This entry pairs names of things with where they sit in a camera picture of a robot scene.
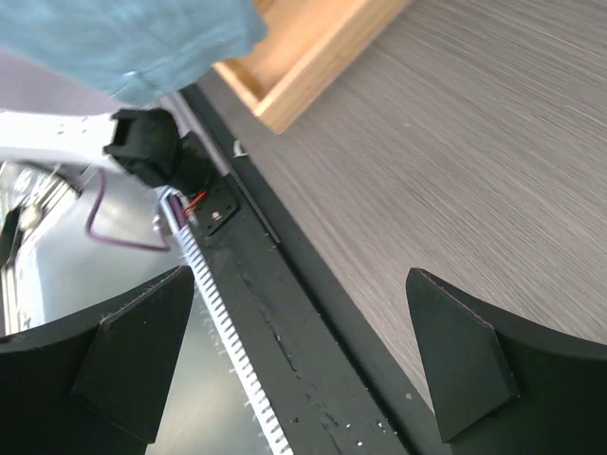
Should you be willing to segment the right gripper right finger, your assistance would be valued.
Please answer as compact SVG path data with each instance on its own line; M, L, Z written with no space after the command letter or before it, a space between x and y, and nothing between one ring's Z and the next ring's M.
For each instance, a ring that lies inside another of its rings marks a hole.
M443 443L454 454L603 454L606 347L413 268L406 295Z

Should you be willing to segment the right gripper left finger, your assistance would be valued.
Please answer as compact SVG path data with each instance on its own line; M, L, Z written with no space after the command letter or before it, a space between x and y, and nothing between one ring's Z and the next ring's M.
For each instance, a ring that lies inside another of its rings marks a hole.
M193 303L177 266L1 339L4 454L143 454L155 442Z

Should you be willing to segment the light blue trousers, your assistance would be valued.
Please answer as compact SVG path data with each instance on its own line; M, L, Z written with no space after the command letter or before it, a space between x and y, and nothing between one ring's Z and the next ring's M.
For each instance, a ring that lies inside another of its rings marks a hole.
M1 47L132 106L248 55L267 35L250 1L4 1Z

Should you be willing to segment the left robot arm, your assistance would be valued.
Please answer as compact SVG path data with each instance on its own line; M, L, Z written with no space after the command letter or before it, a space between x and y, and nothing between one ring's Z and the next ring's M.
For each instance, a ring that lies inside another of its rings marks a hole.
M163 108L83 117L3 109L1 159L90 165L185 195L207 189L215 175L195 135L181 136L173 114Z

